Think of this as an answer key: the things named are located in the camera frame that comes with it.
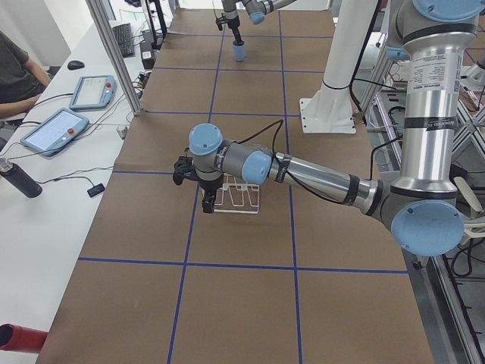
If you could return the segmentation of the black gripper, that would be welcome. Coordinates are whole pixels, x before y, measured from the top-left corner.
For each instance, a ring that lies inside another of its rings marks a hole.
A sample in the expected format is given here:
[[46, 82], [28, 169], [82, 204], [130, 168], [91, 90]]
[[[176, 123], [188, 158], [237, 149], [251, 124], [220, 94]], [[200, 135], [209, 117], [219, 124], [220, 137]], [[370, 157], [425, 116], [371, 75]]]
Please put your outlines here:
[[239, 18], [229, 19], [227, 21], [227, 25], [231, 29], [231, 31], [233, 33], [233, 36], [234, 36], [234, 39], [240, 39], [240, 32], [239, 32], [240, 22], [239, 22]]
[[199, 185], [204, 191], [202, 200], [202, 211], [204, 213], [212, 214], [214, 212], [214, 203], [217, 196], [217, 191], [222, 187], [224, 179], [219, 177], [215, 180], [200, 180]]

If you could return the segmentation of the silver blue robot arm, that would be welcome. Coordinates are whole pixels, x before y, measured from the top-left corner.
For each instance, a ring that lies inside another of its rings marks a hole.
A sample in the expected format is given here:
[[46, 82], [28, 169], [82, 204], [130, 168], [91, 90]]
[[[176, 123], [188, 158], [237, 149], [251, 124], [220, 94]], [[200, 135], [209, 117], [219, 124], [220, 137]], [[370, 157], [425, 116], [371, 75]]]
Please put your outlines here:
[[[241, 1], [245, 8], [251, 22], [258, 25], [264, 21], [266, 16], [278, 9], [292, 4], [295, 0], [276, 0], [276, 1], [257, 1], [257, 0], [243, 0]], [[242, 37], [239, 32], [239, 13], [236, 8], [238, 0], [222, 0], [223, 12], [220, 17], [216, 18], [217, 28], [222, 31], [223, 25], [226, 24], [232, 31], [234, 40], [237, 45], [243, 44]]]
[[189, 151], [174, 166], [174, 182], [194, 180], [203, 189], [204, 212], [230, 174], [250, 184], [267, 179], [293, 184], [314, 196], [353, 206], [380, 221], [405, 250], [438, 256], [465, 232], [449, 180], [458, 126], [458, 91], [464, 50], [475, 40], [482, 1], [405, 1], [390, 18], [390, 32], [410, 58], [402, 159], [390, 183], [334, 171], [291, 155], [223, 138], [213, 124], [189, 134]]

